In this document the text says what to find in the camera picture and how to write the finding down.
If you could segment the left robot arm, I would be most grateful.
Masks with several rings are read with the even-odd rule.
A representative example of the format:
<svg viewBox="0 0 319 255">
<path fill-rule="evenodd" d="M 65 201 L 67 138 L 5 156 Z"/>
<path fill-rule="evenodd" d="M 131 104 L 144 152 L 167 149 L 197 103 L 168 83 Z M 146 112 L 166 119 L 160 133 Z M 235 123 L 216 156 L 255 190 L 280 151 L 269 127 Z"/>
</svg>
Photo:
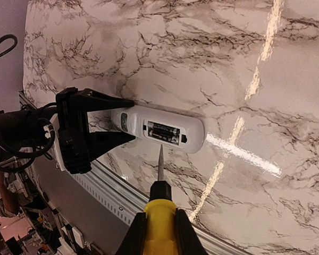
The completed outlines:
<svg viewBox="0 0 319 255">
<path fill-rule="evenodd" d="M 60 153 L 58 162 L 71 174 L 87 173 L 92 161 L 135 139 L 125 132 L 90 132 L 88 113 L 134 105 L 132 100 L 71 87 L 42 108 L 10 113 L 1 110 L 0 171 L 24 170 L 53 148 Z"/>
</svg>

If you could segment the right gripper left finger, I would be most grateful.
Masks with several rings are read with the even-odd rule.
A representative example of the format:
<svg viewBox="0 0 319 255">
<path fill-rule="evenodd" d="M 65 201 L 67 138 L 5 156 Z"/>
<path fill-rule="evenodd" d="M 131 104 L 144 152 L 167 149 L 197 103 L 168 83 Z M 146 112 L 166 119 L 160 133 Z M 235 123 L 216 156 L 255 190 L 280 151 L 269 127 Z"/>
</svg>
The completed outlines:
<svg viewBox="0 0 319 255">
<path fill-rule="evenodd" d="M 139 212 L 133 219 L 116 255 L 142 255 L 146 237 L 146 213 Z"/>
</svg>

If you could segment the white remote control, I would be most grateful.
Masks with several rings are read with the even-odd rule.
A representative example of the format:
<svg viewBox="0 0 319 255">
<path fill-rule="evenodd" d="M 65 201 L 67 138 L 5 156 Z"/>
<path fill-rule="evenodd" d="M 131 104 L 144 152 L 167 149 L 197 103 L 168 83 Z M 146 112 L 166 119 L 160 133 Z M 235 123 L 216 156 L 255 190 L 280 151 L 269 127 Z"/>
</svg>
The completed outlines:
<svg viewBox="0 0 319 255">
<path fill-rule="evenodd" d="M 163 110 L 138 105 L 114 109 L 111 121 L 125 133 L 188 154 L 198 152 L 205 141 L 205 129 L 200 119 Z"/>
</svg>

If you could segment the yellow handled screwdriver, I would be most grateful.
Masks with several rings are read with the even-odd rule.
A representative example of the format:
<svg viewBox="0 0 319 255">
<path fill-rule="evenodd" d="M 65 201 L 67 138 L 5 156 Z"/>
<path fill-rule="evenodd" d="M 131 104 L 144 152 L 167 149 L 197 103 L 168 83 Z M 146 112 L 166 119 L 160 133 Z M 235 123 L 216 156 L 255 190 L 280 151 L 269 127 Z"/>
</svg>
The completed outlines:
<svg viewBox="0 0 319 255">
<path fill-rule="evenodd" d="M 176 205 L 172 201 L 171 186 L 164 178 L 164 154 L 160 148 L 158 175 L 150 188 L 146 213 L 146 237 L 143 254 L 178 254 L 175 236 Z"/>
</svg>

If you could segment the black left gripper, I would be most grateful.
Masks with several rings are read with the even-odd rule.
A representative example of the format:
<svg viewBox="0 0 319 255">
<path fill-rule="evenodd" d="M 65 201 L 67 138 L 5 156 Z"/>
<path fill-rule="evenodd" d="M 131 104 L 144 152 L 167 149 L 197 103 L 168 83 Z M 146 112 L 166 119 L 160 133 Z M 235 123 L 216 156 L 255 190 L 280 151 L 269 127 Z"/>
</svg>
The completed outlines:
<svg viewBox="0 0 319 255">
<path fill-rule="evenodd" d="M 93 132 L 89 134 L 88 149 L 86 138 L 89 129 L 85 112 L 130 108 L 135 105 L 135 102 L 85 89 L 83 91 L 83 110 L 85 112 L 83 112 L 77 105 L 78 92 L 77 88 L 72 87 L 56 95 L 60 152 L 64 166 L 71 174 L 89 172 L 91 161 L 136 139 L 134 135 L 124 132 Z"/>
</svg>

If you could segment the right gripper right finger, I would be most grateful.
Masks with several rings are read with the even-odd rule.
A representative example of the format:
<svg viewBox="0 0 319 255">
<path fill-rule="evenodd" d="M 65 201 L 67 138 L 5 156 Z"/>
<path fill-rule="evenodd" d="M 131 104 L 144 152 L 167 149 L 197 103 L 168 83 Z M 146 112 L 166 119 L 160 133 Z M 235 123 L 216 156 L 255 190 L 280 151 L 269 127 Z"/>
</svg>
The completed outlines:
<svg viewBox="0 0 319 255">
<path fill-rule="evenodd" d="M 179 255 L 208 255 L 197 236 L 187 213 L 183 209 L 175 212 L 175 237 Z"/>
</svg>

